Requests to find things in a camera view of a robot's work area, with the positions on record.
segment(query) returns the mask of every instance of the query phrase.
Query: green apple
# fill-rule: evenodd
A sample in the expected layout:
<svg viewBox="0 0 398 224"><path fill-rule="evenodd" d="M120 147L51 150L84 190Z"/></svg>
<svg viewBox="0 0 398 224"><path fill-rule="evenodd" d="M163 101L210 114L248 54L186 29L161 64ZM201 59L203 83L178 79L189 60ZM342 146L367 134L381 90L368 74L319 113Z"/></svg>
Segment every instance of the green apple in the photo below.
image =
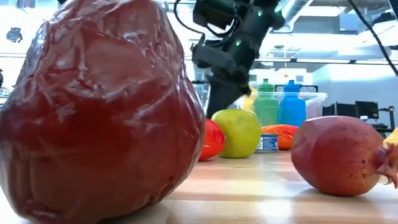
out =
<svg viewBox="0 0 398 224"><path fill-rule="evenodd" d="M240 159L256 151L261 138L261 126L255 113L249 110L221 110L211 119L226 136L220 157Z"/></svg>

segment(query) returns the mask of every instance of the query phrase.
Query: computer monitor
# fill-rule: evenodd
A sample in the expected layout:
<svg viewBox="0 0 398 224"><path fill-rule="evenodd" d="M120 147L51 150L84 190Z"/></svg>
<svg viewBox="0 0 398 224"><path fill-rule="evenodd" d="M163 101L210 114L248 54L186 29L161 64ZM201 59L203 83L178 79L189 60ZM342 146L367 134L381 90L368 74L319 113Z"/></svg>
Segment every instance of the computer monitor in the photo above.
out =
<svg viewBox="0 0 398 224"><path fill-rule="evenodd" d="M356 105L345 104L345 103L336 103L336 115L359 118Z"/></svg>
<svg viewBox="0 0 398 224"><path fill-rule="evenodd" d="M368 116L369 119L379 119L379 105L376 102L355 101L360 116Z"/></svg>
<svg viewBox="0 0 398 224"><path fill-rule="evenodd" d="M330 106L324 106L322 108L322 116L333 116L335 115L335 104Z"/></svg>

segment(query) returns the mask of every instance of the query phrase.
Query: tin can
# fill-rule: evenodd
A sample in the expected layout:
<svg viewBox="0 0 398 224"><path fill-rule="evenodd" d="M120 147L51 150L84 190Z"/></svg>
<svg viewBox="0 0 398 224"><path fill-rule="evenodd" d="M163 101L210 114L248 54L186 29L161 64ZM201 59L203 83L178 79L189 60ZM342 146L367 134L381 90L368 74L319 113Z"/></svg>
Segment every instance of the tin can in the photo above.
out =
<svg viewBox="0 0 398 224"><path fill-rule="evenodd" d="M278 151L277 134L261 134L256 153L268 153Z"/></svg>
<svg viewBox="0 0 398 224"><path fill-rule="evenodd" d="M360 116L359 117L362 121L364 121L364 122L368 122L368 116Z"/></svg>

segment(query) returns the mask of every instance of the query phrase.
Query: blue bottle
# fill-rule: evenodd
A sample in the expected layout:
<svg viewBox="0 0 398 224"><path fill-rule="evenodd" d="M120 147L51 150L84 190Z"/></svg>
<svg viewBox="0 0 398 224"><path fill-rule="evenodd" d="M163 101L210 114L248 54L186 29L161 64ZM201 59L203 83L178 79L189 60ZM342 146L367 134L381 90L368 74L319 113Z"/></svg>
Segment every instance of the blue bottle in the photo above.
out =
<svg viewBox="0 0 398 224"><path fill-rule="evenodd" d="M307 119L307 107L305 100L299 98L301 86L295 84L294 80L284 85L286 93L279 108L279 124L289 124L300 127Z"/></svg>

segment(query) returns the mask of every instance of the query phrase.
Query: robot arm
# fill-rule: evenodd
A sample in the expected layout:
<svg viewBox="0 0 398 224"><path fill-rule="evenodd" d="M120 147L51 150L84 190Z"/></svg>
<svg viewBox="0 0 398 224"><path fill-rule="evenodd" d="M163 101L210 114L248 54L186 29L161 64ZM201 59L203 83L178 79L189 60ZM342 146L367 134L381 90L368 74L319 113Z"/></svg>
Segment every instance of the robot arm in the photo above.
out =
<svg viewBox="0 0 398 224"><path fill-rule="evenodd" d="M177 0L174 13L177 15ZM250 95L249 70L270 28L283 27L284 18L275 12L279 0L197 0L193 10L194 23L208 28L220 40L205 40L203 33L199 43L193 45L192 61L199 68L211 68L213 75L206 75L210 83L207 118L232 105L243 95ZM216 34L208 25L226 29Z"/></svg>

